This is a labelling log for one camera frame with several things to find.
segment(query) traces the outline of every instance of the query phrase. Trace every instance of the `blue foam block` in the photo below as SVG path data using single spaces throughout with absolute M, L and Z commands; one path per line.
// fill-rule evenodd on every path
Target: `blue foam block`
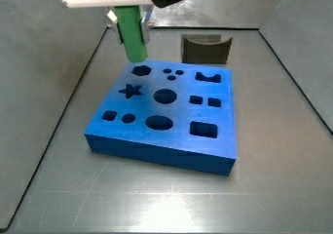
M 226 176 L 237 159 L 231 71 L 129 63 L 84 135 L 93 152 Z

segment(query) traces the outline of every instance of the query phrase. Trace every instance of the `circular hole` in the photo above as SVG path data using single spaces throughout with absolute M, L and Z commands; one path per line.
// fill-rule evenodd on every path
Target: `circular hole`
M 132 113 L 128 113 L 122 116 L 122 122 L 124 123 L 133 123 L 136 121 L 136 116 Z
M 153 130 L 169 130 L 173 127 L 173 121 L 165 116 L 154 115 L 145 119 L 145 125 Z
M 177 70 L 177 71 L 175 71 L 175 74 L 182 75 L 182 74 L 183 74 L 183 71 L 182 71 L 182 70 Z
M 174 75 L 169 75 L 169 76 L 167 76 L 167 80 L 169 80 L 169 81 L 174 81 L 174 80 L 175 80 L 175 76 L 174 76 Z
M 171 69 L 170 69 L 170 68 L 165 68 L 165 69 L 162 70 L 162 72 L 163 72 L 165 74 L 169 74 L 169 73 L 171 72 Z
M 154 100 L 161 104 L 169 104 L 177 99 L 177 94 L 167 89 L 158 90 L 153 94 Z
M 145 65 L 142 66 L 136 66 L 132 70 L 132 73 L 136 74 L 136 76 L 144 76 L 149 75 L 150 73 L 150 68 Z

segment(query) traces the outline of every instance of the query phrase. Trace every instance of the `rectangular hole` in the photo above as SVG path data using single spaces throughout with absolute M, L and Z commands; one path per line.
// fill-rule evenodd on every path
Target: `rectangular hole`
M 214 97 L 209 97 L 207 98 L 207 105 L 214 106 L 214 107 L 221 107 L 221 99 L 214 98 Z
M 201 105 L 202 104 L 202 97 L 190 96 L 190 104 Z
M 105 111 L 102 116 L 101 116 L 101 120 L 104 121 L 113 121 L 116 119 L 117 116 L 117 112 L 116 111 Z
M 191 121 L 190 135 L 217 138 L 217 126 L 214 124 Z

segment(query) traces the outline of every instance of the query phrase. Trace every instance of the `green block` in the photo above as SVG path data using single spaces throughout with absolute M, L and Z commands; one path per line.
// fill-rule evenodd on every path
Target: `green block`
M 140 31 L 140 8 L 124 6 L 114 8 L 124 47 L 130 62 L 142 62 L 148 57 L 146 46 Z

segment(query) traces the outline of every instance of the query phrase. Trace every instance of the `metal table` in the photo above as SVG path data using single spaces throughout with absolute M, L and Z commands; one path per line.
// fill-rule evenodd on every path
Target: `metal table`
M 84 127 L 126 62 L 109 31 L 9 233 L 333 230 L 333 137 L 258 32 L 153 30 L 150 59 L 181 60 L 182 33 L 234 37 L 227 66 L 239 159 L 231 175 L 89 152 Z

